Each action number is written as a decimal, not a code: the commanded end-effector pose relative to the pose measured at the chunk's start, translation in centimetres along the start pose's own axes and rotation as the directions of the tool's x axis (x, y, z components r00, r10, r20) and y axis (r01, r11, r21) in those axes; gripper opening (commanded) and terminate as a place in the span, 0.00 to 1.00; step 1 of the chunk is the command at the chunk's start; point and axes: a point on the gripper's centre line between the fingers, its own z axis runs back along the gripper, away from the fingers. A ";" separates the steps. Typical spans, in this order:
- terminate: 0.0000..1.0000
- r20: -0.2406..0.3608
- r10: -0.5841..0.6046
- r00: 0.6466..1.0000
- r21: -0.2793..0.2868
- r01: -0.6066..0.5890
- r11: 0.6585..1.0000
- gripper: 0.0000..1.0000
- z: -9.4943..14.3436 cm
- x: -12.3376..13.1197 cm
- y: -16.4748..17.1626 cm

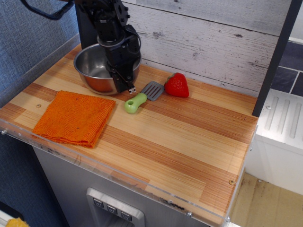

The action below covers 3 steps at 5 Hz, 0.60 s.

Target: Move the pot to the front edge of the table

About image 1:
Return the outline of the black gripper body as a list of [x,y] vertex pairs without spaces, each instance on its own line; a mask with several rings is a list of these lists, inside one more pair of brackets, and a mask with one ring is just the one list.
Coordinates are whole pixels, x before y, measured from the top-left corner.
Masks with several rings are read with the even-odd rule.
[[141,56],[141,39],[134,27],[126,25],[117,31],[100,31],[98,43],[105,48],[110,66],[125,82],[131,83],[134,63]]

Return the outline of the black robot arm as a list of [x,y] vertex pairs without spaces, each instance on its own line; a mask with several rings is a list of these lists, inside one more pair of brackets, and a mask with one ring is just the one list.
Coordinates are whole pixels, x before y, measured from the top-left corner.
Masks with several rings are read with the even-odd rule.
[[117,91],[134,93],[134,65],[141,58],[141,40],[127,23],[128,7],[120,0],[76,0],[74,3],[97,32],[97,42],[107,59],[106,69]]

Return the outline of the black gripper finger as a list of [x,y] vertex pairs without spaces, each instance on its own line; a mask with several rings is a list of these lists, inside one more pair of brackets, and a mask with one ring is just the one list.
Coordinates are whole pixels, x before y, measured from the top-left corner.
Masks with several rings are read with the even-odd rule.
[[136,92],[136,87],[134,86],[132,81],[125,82],[125,89],[129,92],[129,94],[133,94]]
[[125,85],[123,79],[119,74],[115,71],[110,71],[110,75],[113,78],[114,85],[118,93],[122,93],[127,90],[127,86]]

